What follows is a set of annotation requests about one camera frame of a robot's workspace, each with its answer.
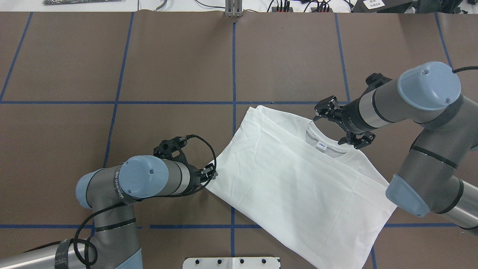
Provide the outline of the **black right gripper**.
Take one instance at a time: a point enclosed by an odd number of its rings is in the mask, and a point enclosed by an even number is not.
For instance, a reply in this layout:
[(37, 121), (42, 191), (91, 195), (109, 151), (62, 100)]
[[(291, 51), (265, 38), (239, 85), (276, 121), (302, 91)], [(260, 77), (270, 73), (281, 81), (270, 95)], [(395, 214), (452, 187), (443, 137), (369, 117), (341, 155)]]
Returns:
[(336, 96), (330, 96), (319, 101), (314, 110), (316, 113), (314, 121), (319, 119), (336, 121), (344, 130), (348, 130), (345, 137), (338, 141), (339, 145), (347, 144), (355, 149), (362, 149), (373, 143), (375, 134), (365, 132), (365, 121), (360, 114), (359, 101), (341, 107)]

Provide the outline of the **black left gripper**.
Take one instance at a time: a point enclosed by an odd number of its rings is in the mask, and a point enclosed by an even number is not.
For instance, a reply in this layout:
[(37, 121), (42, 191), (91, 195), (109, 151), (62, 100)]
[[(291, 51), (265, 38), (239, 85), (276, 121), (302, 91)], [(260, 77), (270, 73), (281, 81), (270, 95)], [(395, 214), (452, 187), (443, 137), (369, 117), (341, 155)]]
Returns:
[(189, 187), (199, 187), (201, 183), (213, 180), (218, 175), (215, 164), (208, 164), (202, 169), (189, 164), (189, 173)]

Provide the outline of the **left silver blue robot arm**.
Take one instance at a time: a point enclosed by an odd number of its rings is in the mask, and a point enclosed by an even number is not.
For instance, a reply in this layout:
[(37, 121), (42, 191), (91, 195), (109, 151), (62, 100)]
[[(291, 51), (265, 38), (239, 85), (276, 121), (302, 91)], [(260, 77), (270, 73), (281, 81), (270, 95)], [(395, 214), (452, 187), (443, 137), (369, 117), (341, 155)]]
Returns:
[(91, 172), (79, 179), (76, 197), (92, 214), (75, 235), (1, 259), (1, 268), (142, 269), (134, 204), (195, 194), (216, 176), (215, 162), (200, 170), (152, 155)]

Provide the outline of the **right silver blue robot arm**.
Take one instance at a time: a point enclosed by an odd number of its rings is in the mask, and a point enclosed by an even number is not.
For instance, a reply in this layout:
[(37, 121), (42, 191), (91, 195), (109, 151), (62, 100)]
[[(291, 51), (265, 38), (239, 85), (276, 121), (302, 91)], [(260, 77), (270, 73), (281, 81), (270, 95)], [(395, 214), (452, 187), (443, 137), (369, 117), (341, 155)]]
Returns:
[(477, 103), (462, 94), (457, 74), (476, 69), (432, 61), (397, 79), (372, 73), (354, 101), (340, 105), (335, 96), (319, 101), (314, 121), (325, 118), (337, 124), (345, 132), (338, 144), (355, 149), (370, 145), (373, 130), (384, 126), (404, 120), (421, 126), (386, 197), (413, 216), (432, 212), (477, 235), (477, 187), (455, 176), (478, 143)]

